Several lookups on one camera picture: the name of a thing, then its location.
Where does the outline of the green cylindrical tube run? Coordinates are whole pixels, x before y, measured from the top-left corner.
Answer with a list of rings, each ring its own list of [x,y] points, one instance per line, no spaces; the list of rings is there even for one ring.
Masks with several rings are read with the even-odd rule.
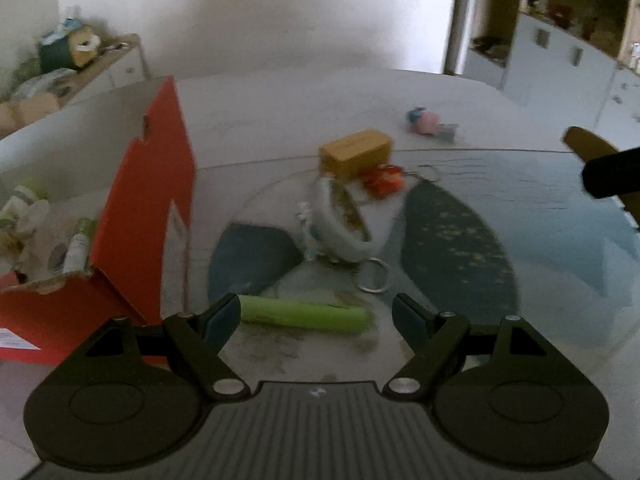
[[[242,321],[247,323],[344,333],[363,332],[371,323],[362,307],[257,296],[240,296],[240,303]]]

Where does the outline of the white blue tube keychain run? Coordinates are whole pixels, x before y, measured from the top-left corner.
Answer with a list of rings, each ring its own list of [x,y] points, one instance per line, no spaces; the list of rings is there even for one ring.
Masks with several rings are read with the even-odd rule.
[[[304,258],[349,268],[360,292],[387,292],[390,266],[376,255],[378,244],[348,187],[334,177],[320,177],[311,191],[311,201],[299,203],[296,212]],[[368,264],[381,270],[381,284],[368,286],[361,281],[360,274]]]

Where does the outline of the pink doll toy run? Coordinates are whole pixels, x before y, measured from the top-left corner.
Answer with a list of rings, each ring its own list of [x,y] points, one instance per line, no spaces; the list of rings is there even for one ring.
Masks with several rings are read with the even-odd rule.
[[[409,130],[419,136],[430,136],[442,142],[452,142],[458,130],[457,124],[444,124],[439,114],[425,107],[415,107],[406,113]]]

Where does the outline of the yellow rectangular box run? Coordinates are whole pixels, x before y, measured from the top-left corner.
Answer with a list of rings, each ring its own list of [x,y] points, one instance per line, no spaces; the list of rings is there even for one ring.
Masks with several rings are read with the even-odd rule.
[[[386,165],[393,151],[393,139],[378,130],[362,130],[323,144],[319,148],[319,171],[349,182],[360,174]]]

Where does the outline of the clear small bottle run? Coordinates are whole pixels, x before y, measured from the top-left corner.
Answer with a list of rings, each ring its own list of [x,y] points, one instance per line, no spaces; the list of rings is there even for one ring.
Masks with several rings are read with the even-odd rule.
[[[18,270],[30,282],[52,278],[62,271],[67,245],[67,240],[55,233],[48,230],[35,231],[25,242],[18,259]]]

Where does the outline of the wooden chair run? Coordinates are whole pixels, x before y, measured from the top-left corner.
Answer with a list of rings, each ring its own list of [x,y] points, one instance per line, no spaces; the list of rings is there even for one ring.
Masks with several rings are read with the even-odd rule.
[[[639,225],[639,149],[618,150],[582,127],[571,126],[563,143],[584,163],[582,187],[596,200],[617,198]]]

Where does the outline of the red cardboard shoe box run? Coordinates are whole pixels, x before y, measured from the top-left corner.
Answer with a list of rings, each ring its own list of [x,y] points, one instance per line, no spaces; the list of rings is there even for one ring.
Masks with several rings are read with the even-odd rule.
[[[1,356],[55,365],[104,322],[156,324],[186,308],[195,159],[172,78],[65,107],[1,142],[1,200],[29,183],[51,205],[40,230],[70,244],[96,220],[84,272],[38,282],[1,269]]]

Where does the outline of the blue patterned table mat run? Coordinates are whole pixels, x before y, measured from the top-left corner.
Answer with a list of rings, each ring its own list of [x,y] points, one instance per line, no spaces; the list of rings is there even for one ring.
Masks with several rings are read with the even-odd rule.
[[[376,244],[359,274],[303,253],[306,159],[203,169],[193,206],[194,308],[217,292],[354,304],[357,335],[242,324],[224,347],[248,382],[382,382],[410,359],[393,328],[400,292],[477,324],[521,315],[599,384],[639,378],[639,235],[614,200],[582,189],[572,154],[402,153],[400,193],[355,198]]]

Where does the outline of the white wooden sideboard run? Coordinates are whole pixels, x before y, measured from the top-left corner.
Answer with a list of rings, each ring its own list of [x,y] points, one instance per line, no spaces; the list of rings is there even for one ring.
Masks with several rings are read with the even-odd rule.
[[[88,67],[70,77],[68,92],[58,99],[60,107],[76,104],[149,78],[138,34],[117,37]]]

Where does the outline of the brown cardboard box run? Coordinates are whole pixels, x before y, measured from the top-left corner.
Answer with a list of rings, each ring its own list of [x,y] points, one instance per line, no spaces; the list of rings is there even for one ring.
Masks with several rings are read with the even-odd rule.
[[[0,136],[5,138],[59,109],[58,98],[51,93],[43,93],[21,101],[2,102],[0,105]]]

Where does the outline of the green tissue box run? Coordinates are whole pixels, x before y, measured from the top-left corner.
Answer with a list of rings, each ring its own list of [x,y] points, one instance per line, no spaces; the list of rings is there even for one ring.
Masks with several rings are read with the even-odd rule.
[[[58,39],[40,44],[40,68],[43,73],[50,73],[59,68],[83,70],[98,57],[100,45],[101,38],[92,27],[76,28]]]

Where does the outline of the white blue wall cabinet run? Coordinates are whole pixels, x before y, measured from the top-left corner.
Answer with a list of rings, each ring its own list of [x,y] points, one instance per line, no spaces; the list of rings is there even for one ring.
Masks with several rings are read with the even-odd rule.
[[[639,0],[470,0],[462,75],[546,128],[639,114]]]

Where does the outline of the orange keychain toy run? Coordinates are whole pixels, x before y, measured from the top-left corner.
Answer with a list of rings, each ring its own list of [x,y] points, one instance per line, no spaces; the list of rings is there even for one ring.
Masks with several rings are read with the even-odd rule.
[[[440,172],[432,165],[417,166],[413,169],[397,165],[380,165],[360,174],[359,181],[370,197],[384,200],[402,191],[408,178],[435,183],[440,180]]]

